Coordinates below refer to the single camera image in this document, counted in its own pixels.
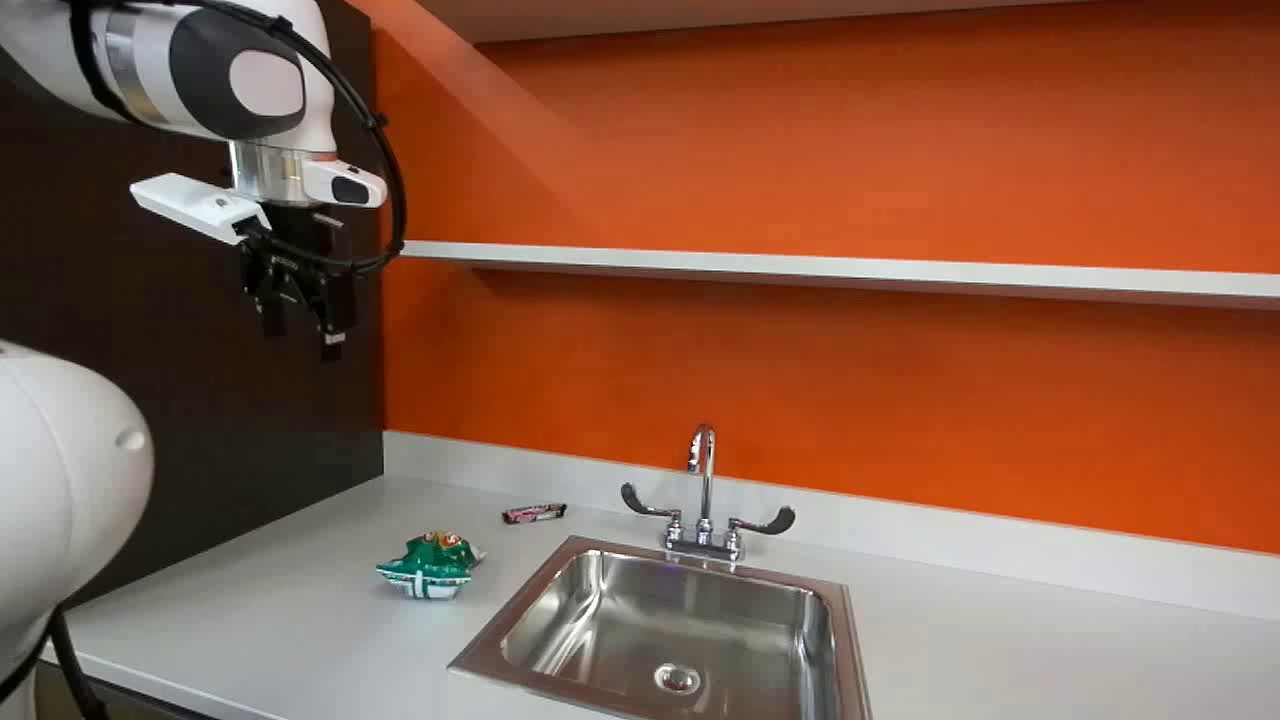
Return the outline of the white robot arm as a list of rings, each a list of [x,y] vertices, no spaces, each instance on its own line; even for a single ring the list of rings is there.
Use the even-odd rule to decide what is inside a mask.
[[[268,331],[301,306],[343,348],[355,281],[405,248],[405,179],[321,0],[0,0],[0,47],[74,110],[225,142],[227,189],[159,170],[126,195],[227,245]]]

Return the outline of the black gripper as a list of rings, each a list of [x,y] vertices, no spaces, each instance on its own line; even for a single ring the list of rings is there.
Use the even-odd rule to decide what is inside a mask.
[[[265,336],[282,336],[288,313],[301,306],[321,331],[321,360],[343,355],[355,328],[355,273],[343,259],[294,248],[268,228],[237,245],[237,254]]]

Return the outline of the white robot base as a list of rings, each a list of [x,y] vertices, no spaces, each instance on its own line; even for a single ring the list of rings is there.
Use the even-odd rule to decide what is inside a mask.
[[[90,368],[0,345],[0,675],[135,532],[157,471],[142,411]]]

